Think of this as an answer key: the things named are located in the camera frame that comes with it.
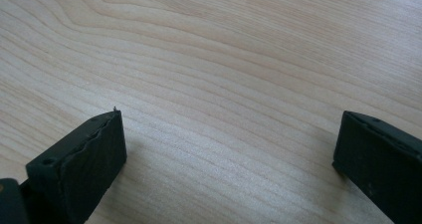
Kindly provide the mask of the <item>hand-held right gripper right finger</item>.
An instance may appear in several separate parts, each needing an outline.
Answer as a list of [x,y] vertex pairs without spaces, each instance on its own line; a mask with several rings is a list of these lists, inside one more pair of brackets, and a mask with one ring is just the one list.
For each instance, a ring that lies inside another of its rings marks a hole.
[[422,140],[373,116],[346,111],[332,166],[395,224],[422,224]]

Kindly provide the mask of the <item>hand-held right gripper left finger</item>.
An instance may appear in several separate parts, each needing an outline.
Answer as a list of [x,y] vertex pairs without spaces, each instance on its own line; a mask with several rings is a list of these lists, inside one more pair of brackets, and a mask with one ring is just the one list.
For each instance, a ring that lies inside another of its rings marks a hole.
[[26,164],[31,224],[84,224],[126,162],[121,112],[90,118]]

